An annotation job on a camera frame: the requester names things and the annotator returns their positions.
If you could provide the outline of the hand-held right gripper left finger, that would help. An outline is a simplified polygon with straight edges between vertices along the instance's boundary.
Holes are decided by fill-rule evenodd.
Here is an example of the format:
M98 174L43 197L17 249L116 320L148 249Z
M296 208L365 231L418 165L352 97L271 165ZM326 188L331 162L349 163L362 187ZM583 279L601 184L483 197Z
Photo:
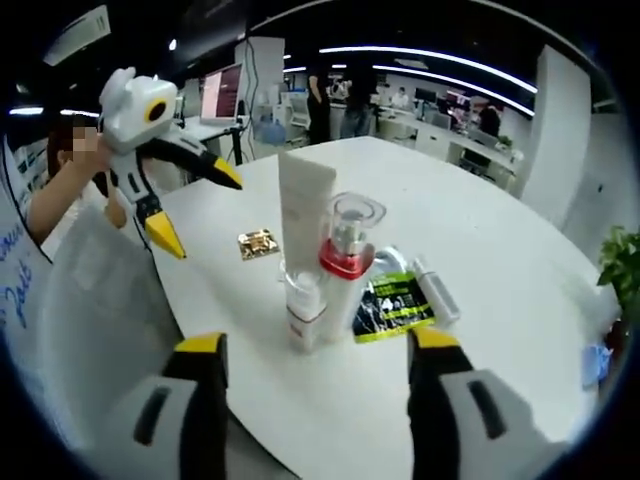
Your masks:
M99 443L102 479L225 479L227 335L174 347L109 412Z

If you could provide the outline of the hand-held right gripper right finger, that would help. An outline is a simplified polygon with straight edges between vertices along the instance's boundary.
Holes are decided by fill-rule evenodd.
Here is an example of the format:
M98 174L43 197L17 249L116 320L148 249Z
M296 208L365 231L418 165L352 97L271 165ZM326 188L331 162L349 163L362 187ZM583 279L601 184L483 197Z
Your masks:
M529 403L454 336L416 327L407 341L414 478L536 479L557 459Z

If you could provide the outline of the person's left hand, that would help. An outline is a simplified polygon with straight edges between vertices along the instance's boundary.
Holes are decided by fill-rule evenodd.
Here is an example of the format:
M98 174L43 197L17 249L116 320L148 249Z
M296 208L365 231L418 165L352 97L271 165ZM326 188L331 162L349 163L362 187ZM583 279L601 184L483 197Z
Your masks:
M106 218L116 229L122 229L127 223L127 214L112 179L109 165L111 154L111 149L98 134L94 148L89 152L91 180L102 195L100 202Z

